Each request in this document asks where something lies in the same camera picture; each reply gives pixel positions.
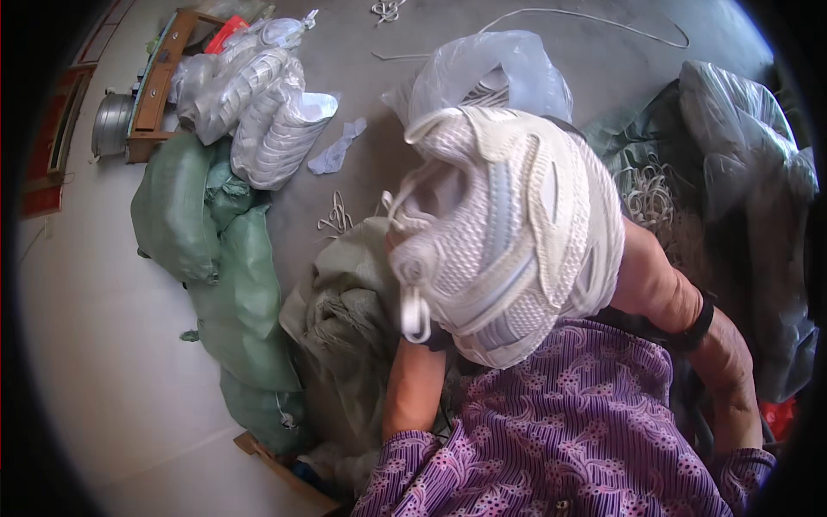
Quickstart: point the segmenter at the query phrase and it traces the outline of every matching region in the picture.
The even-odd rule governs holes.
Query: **hand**
[[[626,232],[617,287],[610,305],[642,314],[668,333],[687,330],[700,316],[700,291],[669,264],[657,238],[624,218]]]

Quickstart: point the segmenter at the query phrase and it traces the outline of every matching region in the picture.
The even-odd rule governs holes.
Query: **purple floral shirt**
[[[528,359],[464,377],[453,433],[404,431],[353,515],[743,515],[775,466],[739,449],[709,470],[667,408],[658,345],[566,320]]]

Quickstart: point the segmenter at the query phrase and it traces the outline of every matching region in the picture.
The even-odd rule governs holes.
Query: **white shoe part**
[[[527,113],[468,107],[424,117],[406,141],[428,154],[395,199],[385,196],[393,231],[407,237],[390,263],[408,340],[427,340],[430,311],[465,357],[503,368],[558,316],[608,304],[623,250],[619,201],[578,136]]]

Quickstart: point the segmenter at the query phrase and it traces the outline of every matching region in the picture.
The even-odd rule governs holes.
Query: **metal pot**
[[[135,98],[109,93],[98,107],[92,127],[92,153],[95,156],[120,155],[127,149],[129,117]]]

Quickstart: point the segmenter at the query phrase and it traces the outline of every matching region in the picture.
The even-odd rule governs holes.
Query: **elderly woman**
[[[560,320],[527,359],[463,378],[450,438],[431,434],[445,352],[402,340],[383,438],[354,515],[743,515],[775,465],[738,329],[624,220],[611,306],[668,333],[709,318],[688,359],[714,401],[715,460],[667,407],[669,354],[589,320]]]

